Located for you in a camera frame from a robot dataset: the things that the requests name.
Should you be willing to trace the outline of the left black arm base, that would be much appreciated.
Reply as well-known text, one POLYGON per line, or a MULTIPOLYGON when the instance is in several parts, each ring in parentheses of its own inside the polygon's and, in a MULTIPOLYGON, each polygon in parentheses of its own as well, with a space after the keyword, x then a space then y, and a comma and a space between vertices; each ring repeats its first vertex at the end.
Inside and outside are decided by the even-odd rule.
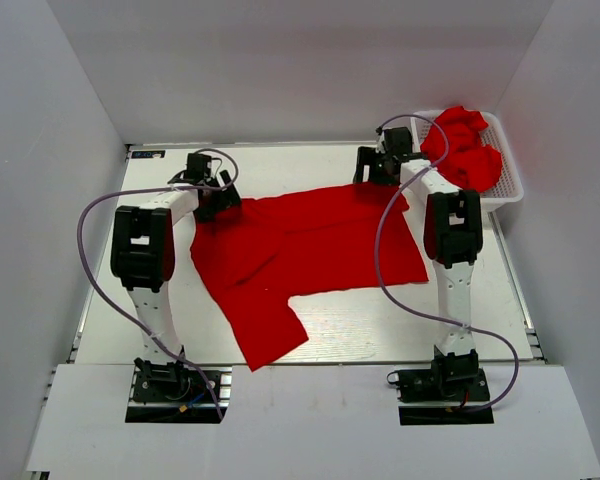
POLYGON ((126 408, 128 424, 219 424, 231 393, 232 370, 137 358, 126 408))

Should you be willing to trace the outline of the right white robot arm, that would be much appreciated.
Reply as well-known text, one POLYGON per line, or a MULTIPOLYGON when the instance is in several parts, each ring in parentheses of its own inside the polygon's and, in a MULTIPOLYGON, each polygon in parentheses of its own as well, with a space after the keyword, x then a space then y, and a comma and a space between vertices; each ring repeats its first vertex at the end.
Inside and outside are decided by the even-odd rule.
POLYGON ((471 324, 470 286, 473 267, 483 247, 480 195, 447 180, 413 150, 407 127, 376 129, 377 144, 357 152, 355 183, 378 185, 410 181, 408 189, 425 207, 423 245, 432 261, 438 287, 438 315, 443 327, 434 355, 445 360, 477 360, 471 324))

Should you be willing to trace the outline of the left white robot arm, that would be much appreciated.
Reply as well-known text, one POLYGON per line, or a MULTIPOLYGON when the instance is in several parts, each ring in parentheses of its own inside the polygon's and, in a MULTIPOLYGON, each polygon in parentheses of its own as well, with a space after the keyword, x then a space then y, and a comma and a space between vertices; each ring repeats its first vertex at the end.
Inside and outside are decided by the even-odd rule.
POLYGON ((218 204, 240 204, 234 186, 238 174, 213 166, 225 161, 237 165, 221 150, 196 150, 165 187, 148 191, 150 200, 138 206, 119 206, 115 211, 110 268, 133 303, 145 350, 153 358, 186 358, 169 299, 176 263, 174 226, 198 209, 208 215, 218 204))

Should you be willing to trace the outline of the red t shirt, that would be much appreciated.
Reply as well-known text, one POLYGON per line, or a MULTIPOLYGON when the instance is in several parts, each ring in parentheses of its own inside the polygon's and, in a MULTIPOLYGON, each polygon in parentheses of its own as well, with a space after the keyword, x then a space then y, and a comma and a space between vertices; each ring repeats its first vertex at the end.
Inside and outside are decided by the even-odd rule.
POLYGON ((428 282, 396 191, 365 182, 246 198, 197 224, 192 262, 251 370, 308 341, 294 296, 428 282))

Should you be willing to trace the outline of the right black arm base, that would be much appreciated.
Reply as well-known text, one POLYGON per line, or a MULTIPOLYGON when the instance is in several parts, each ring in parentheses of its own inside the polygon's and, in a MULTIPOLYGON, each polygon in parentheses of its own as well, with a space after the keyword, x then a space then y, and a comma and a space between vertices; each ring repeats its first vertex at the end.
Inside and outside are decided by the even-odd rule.
POLYGON ((494 423, 491 407, 471 412, 491 400, 482 368, 472 378, 451 381, 442 381, 432 367, 400 369, 389 372, 386 380, 397 390, 399 424, 403 427, 494 423))

